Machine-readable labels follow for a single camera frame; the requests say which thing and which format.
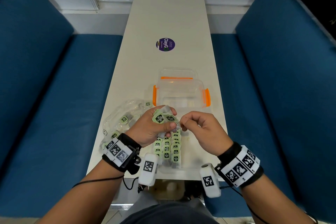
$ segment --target hand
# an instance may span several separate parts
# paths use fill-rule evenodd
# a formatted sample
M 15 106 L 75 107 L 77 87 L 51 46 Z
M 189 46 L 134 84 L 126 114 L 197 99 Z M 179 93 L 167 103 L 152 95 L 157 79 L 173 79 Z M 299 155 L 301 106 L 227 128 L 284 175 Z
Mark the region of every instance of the hand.
M 164 105 L 147 110 L 125 134 L 140 144 L 141 147 L 146 147 L 153 143 L 157 139 L 158 133 L 167 132 L 166 136 L 170 137 L 170 131 L 176 128 L 175 122 L 158 124 L 152 121 L 155 110 L 162 107 Z M 177 115 L 174 108 L 170 107 L 170 110 L 173 115 Z
M 211 113 L 189 112 L 182 116 L 180 124 L 182 130 L 190 130 L 200 146 L 210 154 L 219 156 L 233 145 L 233 141 Z

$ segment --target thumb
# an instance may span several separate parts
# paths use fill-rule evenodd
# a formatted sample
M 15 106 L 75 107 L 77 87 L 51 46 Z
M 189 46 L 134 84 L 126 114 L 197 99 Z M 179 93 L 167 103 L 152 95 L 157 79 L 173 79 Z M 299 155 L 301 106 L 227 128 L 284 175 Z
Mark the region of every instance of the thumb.
M 190 130 L 196 138 L 203 134 L 203 129 L 194 120 L 186 118 L 186 120 L 183 121 L 183 126 Z
M 176 128 L 175 122 L 165 122 L 162 124 L 155 124 L 155 133 L 161 133 L 161 132 L 170 132 L 173 131 Z

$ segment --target floor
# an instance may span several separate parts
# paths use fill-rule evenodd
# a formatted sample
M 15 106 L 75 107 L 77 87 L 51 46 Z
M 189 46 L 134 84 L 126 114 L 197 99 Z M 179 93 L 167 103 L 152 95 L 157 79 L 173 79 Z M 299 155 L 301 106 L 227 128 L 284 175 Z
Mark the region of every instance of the floor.
M 124 211 L 109 210 L 103 219 L 101 224 L 119 224 Z M 0 224 L 37 224 L 39 219 L 37 218 L 2 218 L 0 217 Z M 252 217 L 240 217 L 240 218 L 217 218 L 216 221 L 220 224 L 246 224 L 253 222 Z

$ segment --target purple sticker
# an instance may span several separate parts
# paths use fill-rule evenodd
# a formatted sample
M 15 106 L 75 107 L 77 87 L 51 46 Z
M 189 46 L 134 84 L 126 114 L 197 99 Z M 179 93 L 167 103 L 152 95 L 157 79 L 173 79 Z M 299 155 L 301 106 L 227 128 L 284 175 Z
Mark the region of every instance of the purple sticker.
M 175 47 L 175 42 L 170 38 L 161 38 L 156 42 L 156 48 L 163 52 L 169 52 Z

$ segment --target blue bench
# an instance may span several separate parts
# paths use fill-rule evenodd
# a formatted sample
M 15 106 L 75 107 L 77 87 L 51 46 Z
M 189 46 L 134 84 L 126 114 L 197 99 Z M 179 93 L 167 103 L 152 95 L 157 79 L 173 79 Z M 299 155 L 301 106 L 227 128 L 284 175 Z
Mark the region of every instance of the blue bench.
M 237 34 L 212 35 L 229 136 L 297 205 L 336 222 L 336 47 L 297 0 L 255 0 Z M 250 216 L 232 190 L 214 216 Z
M 0 216 L 41 217 L 85 175 L 122 36 L 0 0 Z

